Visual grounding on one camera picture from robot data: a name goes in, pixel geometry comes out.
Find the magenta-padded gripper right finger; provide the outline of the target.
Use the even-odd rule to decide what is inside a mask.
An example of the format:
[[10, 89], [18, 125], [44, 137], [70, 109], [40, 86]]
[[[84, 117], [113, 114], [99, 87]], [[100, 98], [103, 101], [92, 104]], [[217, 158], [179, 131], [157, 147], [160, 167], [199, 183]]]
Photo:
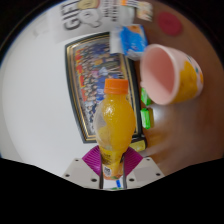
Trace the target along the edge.
[[134, 189], [146, 186], [160, 178], [163, 172], [151, 157], [142, 157], [132, 148], [123, 155], [123, 186]]

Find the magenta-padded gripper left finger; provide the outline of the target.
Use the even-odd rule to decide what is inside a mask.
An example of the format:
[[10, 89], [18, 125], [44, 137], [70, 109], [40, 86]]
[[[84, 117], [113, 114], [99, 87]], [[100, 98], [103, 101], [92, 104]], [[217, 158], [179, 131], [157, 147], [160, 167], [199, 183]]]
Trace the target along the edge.
[[62, 177], [84, 188], [101, 189], [102, 164], [99, 147], [93, 147], [82, 158], [74, 158]]

